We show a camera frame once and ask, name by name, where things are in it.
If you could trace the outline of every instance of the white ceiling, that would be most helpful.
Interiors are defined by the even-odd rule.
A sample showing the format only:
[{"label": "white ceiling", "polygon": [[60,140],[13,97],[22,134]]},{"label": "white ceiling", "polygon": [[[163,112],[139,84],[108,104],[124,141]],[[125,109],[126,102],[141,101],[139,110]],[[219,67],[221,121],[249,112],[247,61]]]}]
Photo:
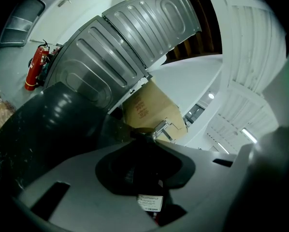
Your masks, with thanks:
[{"label": "white ceiling", "polygon": [[251,143],[242,128],[259,139],[278,127],[261,93],[281,70],[286,45],[284,30],[263,0],[225,1],[232,34],[227,98],[207,133],[237,153],[242,145]]}]

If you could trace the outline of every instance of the wall-mounted fixture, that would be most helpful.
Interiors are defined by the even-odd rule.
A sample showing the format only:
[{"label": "wall-mounted fixture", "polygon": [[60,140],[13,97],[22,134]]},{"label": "wall-mounted fixture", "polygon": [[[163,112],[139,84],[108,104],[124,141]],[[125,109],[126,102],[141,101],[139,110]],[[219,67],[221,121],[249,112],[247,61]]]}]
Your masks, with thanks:
[{"label": "wall-mounted fixture", "polygon": [[69,3],[72,3],[71,2],[71,0],[63,0],[62,2],[60,2],[59,4],[58,4],[58,7],[61,7],[64,3],[66,3],[66,2],[69,2]]},{"label": "wall-mounted fixture", "polygon": [[256,138],[246,129],[246,128],[243,128],[242,129],[242,132],[253,142],[253,143],[257,143],[257,140]]}]

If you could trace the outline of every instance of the metal panel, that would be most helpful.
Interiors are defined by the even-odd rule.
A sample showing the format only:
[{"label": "metal panel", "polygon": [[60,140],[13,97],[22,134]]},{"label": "metal panel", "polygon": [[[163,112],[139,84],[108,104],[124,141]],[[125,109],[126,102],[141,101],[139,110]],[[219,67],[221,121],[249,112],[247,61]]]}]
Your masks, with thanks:
[{"label": "metal panel", "polygon": [[24,46],[44,9],[45,3],[41,0],[23,0],[18,4],[0,35],[0,47]]},{"label": "metal panel", "polygon": [[201,30],[189,0],[127,0],[106,10],[103,16],[147,67]]},{"label": "metal panel", "polygon": [[140,59],[99,16],[71,41],[51,67],[47,87],[61,81],[108,111],[144,76]]}]

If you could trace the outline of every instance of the cardboard box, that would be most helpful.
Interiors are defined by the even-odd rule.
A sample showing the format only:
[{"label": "cardboard box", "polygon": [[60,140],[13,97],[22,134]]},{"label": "cardboard box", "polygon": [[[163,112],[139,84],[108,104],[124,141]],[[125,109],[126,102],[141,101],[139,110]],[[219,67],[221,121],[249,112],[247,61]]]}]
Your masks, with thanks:
[{"label": "cardboard box", "polygon": [[[174,139],[187,133],[179,108],[151,80],[123,103],[126,124],[134,128],[155,128],[168,119],[172,124],[166,132]],[[168,141],[164,134],[158,139]]]}]

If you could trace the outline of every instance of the floor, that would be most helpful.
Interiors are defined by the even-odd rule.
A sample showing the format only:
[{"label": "floor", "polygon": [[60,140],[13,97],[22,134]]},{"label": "floor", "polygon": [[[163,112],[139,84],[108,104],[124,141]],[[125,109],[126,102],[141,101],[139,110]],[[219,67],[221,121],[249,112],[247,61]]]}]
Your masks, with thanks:
[{"label": "floor", "polygon": [[0,48],[0,96],[16,109],[22,106],[43,87],[34,91],[24,88],[28,72],[28,62],[40,43],[27,42],[23,47]]}]

